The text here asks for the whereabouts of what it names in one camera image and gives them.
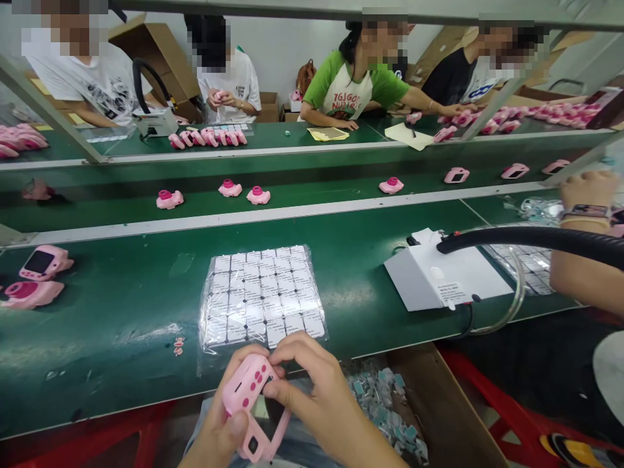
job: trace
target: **white t-shirt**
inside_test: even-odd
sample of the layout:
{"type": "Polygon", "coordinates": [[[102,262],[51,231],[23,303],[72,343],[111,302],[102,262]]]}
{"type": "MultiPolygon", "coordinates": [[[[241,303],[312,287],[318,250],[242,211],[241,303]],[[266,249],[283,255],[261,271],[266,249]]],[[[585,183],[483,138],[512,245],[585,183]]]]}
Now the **white t-shirt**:
{"type": "MultiPolygon", "coordinates": [[[[67,55],[29,55],[33,70],[55,99],[85,100],[117,125],[132,123],[140,106],[135,94],[132,60],[119,47],[100,44],[99,55],[89,65],[67,55]]],[[[143,95],[151,85],[141,75],[143,95]]]]}
{"type": "MultiPolygon", "coordinates": [[[[260,89],[254,65],[246,53],[234,50],[224,73],[209,73],[197,67],[197,81],[200,84],[204,102],[208,100],[210,88],[230,91],[235,98],[247,101],[257,111],[260,105],[260,89]]],[[[236,107],[219,106],[216,108],[216,122],[220,124],[249,124],[255,116],[245,114],[236,107]]]]}

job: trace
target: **red stool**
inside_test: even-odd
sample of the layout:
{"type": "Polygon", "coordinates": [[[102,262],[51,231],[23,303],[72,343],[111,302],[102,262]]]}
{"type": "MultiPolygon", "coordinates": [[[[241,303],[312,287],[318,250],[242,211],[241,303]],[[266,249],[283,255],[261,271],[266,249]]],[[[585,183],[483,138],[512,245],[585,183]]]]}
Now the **red stool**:
{"type": "Polygon", "coordinates": [[[585,442],[595,447],[621,452],[618,447],[592,439],[545,416],[528,411],[491,383],[463,354],[443,348],[439,351],[453,374],[473,384],[487,403],[500,415],[489,432],[510,462],[520,463],[527,467],[559,468],[562,461],[549,454],[540,443],[540,436],[549,434],[562,434],[569,439],[585,442]],[[509,431],[514,432],[521,445],[502,440],[509,431]]]}
{"type": "Polygon", "coordinates": [[[12,468],[79,468],[88,460],[138,433],[135,468],[151,468],[161,428],[173,405],[172,401],[165,402],[78,422],[46,437],[44,445],[34,450],[31,450],[27,441],[20,443],[20,439],[29,436],[7,441],[10,460],[7,465],[12,468]],[[24,454],[31,458],[23,460],[24,454]]]}

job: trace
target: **paper sheet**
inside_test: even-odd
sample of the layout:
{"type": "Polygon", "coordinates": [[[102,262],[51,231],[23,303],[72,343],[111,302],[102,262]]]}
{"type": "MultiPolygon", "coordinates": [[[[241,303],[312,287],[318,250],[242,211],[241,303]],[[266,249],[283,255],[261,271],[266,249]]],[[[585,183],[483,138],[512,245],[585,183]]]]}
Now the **paper sheet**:
{"type": "Polygon", "coordinates": [[[417,151],[422,151],[425,147],[434,142],[432,136],[408,129],[404,123],[387,128],[385,130],[385,135],[388,138],[405,143],[417,151]]]}

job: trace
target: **hand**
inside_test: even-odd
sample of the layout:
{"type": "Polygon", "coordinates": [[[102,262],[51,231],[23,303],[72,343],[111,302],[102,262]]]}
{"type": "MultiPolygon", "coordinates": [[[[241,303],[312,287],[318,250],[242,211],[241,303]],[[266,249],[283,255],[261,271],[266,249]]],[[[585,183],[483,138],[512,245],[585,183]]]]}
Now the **hand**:
{"type": "Polygon", "coordinates": [[[219,107],[221,105],[221,101],[215,98],[215,94],[218,92],[219,90],[214,88],[208,90],[208,101],[212,107],[219,107]]]}
{"type": "Polygon", "coordinates": [[[221,91],[221,104],[236,107],[236,99],[230,91],[221,91]]]}
{"type": "Polygon", "coordinates": [[[347,467],[405,467],[351,395],[335,357],[304,331],[288,335],[269,357],[273,366],[295,360],[314,382],[306,395],[287,380],[274,380],[264,395],[296,414],[320,447],[347,467]]]}
{"type": "Polygon", "coordinates": [[[476,112],[476,105],[452,104],[450,106],[442,106],[440,107],[438,114],[443,115],[444,117],[455,117],[456,115],[460,115],[466,109],[476,112]]]}
{"type": "MultiPolygon", "coordinates": [[[[268,357],[268,350],[259,344],[251,344],[237,350],[227,365],[219,388],[213,397],[213,403],[201,426],[201,430],[179,468],[208,467],[226,468],[232,460],[236,449],[242,444],[249,418],[247,413],[239,411],[227,418],[223,406],[223,386],[232,378],[244,359],[250,354],[261,354],[268,357]]],[[[283,378],[286,374],[282,367],[274,367],[277,375],[283,378]]]]}
{"type": "Polygon", "coordinates": [[[610,207],[618,186],[619,177],[611,171],[584,172],[561,184],[561,200],[566,209],[575,205],[610,207]]]}
{"type": "Polygon", "coordinates": [[[357,130],[359,129],[358,124],[355,120],[340,120],[336,119],[336,123],[333,125],[336,128],[343,128],[347,130],[357,130]]]}

